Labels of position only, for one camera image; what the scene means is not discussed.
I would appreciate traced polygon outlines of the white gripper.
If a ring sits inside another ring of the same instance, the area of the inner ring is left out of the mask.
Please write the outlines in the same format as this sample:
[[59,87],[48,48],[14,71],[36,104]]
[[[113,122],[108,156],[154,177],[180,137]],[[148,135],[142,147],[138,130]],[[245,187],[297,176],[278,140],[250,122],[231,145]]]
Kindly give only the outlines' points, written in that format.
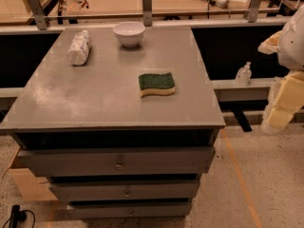
[[278,62],[291,70],[283,78],[275,77],[265,107],[261,129],[268,134],[283,130],[304,106],[304,5],[278,31],[262,42],[258,52],[277,53]]

